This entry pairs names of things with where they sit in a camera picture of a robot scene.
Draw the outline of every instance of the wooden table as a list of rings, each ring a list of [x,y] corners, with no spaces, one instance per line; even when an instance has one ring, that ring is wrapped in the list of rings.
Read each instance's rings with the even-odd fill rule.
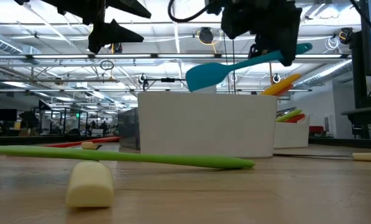
[[[102,150],[117,150],[117,145],[106,144]],[[252,170],[104,162],[115,178],[114,206],[70,210],[64,204],[66,182],[78,161],[0,156],[0,224],[371,224],[371,162],[291,157],[255,161]]]

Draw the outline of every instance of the ceiling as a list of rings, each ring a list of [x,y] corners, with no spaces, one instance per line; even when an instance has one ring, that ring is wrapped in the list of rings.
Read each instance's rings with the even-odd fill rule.
[[[173,23],[167,15],[168,0],[139,0],[151,13],[150,19],[133,16],[126,12],[107,8],[106,22],[112,19],[142,36],[143,43],[123,43],[124,54],[247,54],[250,46],[254,43],[254,36],[244,34],[237,37],[233,42],[228,38],[224,41],[220,30],[221,15],[202,14],[197,19],[185,23]],[[40,54],[90,54],[87,51],[87,36],[92,31],[92,25],[81,24],[81,19],[70,13],[65,16],[57,14],[57,9],[45,2],[33,0],[30,5],[37,14],[42,16],[51,27],[41,20],[40,17],[28,11],[25,7],[16,4],[13,0],[0,0],[0,38],[11,45],[24,49],[32,46]],[[303,8],[303,14],[313,5],[313,1],[296,1],[298,7]],[[204,7],[204,1],[187,0],[175,1],[174,15],[179,18],[188,17]],[[199,39],[193,37],[201,27],[210,27],[215,36],[215,45],[204,45]],[[303,21],[300,25],[299,43],[311,42],[313,49],[309,54],[348,54],[347,45],[342,45],[330,37],[334,32],[339,32],[341,27],[353,27],[360,30],[360,17],[350,3],[344,0],[333,1],[333,7],[312,17],[311,20]],[[109,49],[103,48],[100,54],[110,54]],[[25,83],[29,88],[37,89],[74,89],[72,83],[56,85],[52,82],[43,82],[57,77],[63,79],[82,79],[86,88],[100,90],[106,98],[116,102],[136,103],[136,93],[125,93],[104,91],[109,89],[137,89],[140,88],[138,79],[141,74],[147,78],[175,77],[185,78],[185,73],[197,64],[213,61],[207,58],[173,58],[162,60],[152,58],[137,59],[114,59],[115,68],[104,70],[100,68],[101,60],[85,59],[51,59],[38,60],[38,64],[24,63],[21,60],[10,60],[0,58],[0,79],[24,80],[30,78],[38,79],[36,83]],[[314,69],[322,67],[327,63],[336,63],[338,60],[296,60],[292,66],[284,67],[280,63],[272,63],[272,73],[281,77],[293,73],[307,74]],[[265,88],[270,85],[270,65],[263,63],[249,68],[236,71],[235,84],[238,88]],[[90,82],[90,80],[108,79],[111,76],[117,82]],[[227,88],[224,82],[218,88]],[[18,86],[0,83],[0,88],[18,88]],[[184,83],[161,83],[156,82],[151,89],[180,89],[186,87]],[[68,93],[45,93],[49,97],[64,94],[78,102],[90,102],[93,97],[85,98],[83,92]],[[106,99],[96,102],[104,103]]]

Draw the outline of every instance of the blue spatula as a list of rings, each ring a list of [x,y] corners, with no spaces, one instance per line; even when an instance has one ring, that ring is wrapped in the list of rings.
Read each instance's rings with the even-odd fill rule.
[[[296,54],[303,54],[312,49],[312,44],[298,44]],[[283,59],[282,54],[279,50],[261,55],[243,62],[236,63],[234,65],[223,65],[220,63],[206,63],[191,68],[186,73],[186,82],[190,91],[200,90],[209,86],[217,85],[221,83],[228,73],[240,68],[269,62],[272,60]]]

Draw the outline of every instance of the red object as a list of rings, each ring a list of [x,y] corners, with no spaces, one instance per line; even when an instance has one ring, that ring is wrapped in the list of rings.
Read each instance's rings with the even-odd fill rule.
[[[322,133],[324,131],[324,128],[322,126],[310,126],[309,132],[310,133]]]
[[[118,141],[121,137],[106,137],[106,138],[98,138],[98,139],[91,139],[85,141],[77,141],[77,142],[66,142],[60,144],[49,144],[45,147],[71,147],[71,146],[79,146],[83,142],[93,142],[93,143],[100,143],[100,142],[113,142]]]
[[[286,86],[286,88],[280,90],[279,92],[277,92],[275,94],[275,96],[281,96],[282,94],[285,94],[287,91],[289,91],[291,88],[293,88],[293,84],[290,84],[288,86]]]
[[[297,123],[297,121],[303,119],[305,117],[305,114],[299,114],[299,115],[296,115],[288,120],[286,120],[285,122],[287,123]]]

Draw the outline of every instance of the white container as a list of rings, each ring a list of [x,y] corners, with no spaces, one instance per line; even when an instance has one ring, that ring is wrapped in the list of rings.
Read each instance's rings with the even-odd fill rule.
[[[141,153],[270,157],[276,96],[138,94]]]
[[[275,127],[275,149],[308,147],[309,115],[298,123],[277,122]]]

